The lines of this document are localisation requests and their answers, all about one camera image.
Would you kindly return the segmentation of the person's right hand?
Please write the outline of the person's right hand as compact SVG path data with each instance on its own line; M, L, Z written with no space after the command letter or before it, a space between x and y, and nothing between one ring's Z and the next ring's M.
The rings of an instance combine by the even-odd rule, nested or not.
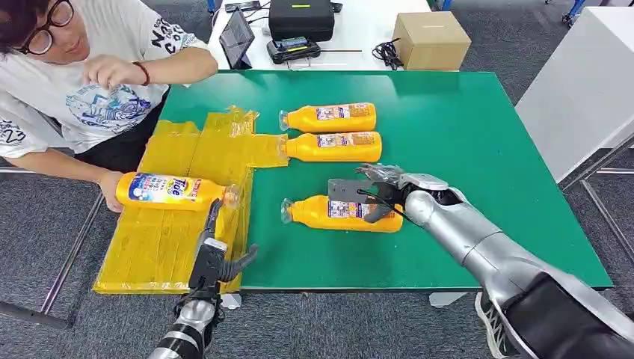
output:
M99 179L96 181L103 197L105 198L107 207L112 212L116 213L121 213L123 211L123 205L119 202L116 196L117 185L122 177L123 173L119 171L106 170L103 174L99 175Z

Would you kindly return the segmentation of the person's left hand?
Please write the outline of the person's left hand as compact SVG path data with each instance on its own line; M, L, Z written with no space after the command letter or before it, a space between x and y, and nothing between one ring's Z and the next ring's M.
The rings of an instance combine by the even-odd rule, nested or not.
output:
M83 82L111 90L118 85L142 85L146 73L136 64L113 55L98 55L84 64Z

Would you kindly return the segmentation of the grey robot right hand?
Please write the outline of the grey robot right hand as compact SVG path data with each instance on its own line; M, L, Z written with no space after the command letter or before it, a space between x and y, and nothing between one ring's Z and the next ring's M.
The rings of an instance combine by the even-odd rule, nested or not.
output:
M399 166L362 163L354 172L365 175L372 182L369 188L376 187L377 189L376 193L365 188L357 191L358 194L366 196L366 203L374 206L371 212L363 216L364 221L375 223L394 212L406 221L412 222L403 213L403 209L396 208L396 205L404 205L404 191L398 187L399 178L404 171Z

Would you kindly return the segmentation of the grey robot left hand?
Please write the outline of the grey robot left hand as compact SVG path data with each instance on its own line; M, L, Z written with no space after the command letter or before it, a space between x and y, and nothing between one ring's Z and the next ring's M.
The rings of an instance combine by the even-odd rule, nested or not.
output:
M205 223L205 229L208 230L212 239L216 239L216 227L218 221L218 215L222 207L222 200L215 199L212 201L208 218ZM222 255L218 273L218 280L220 282L230 282L239 273L241 273L248 265L250 265L257 256L259 246L257 244L251 245L247 252L237 260L225 260Z

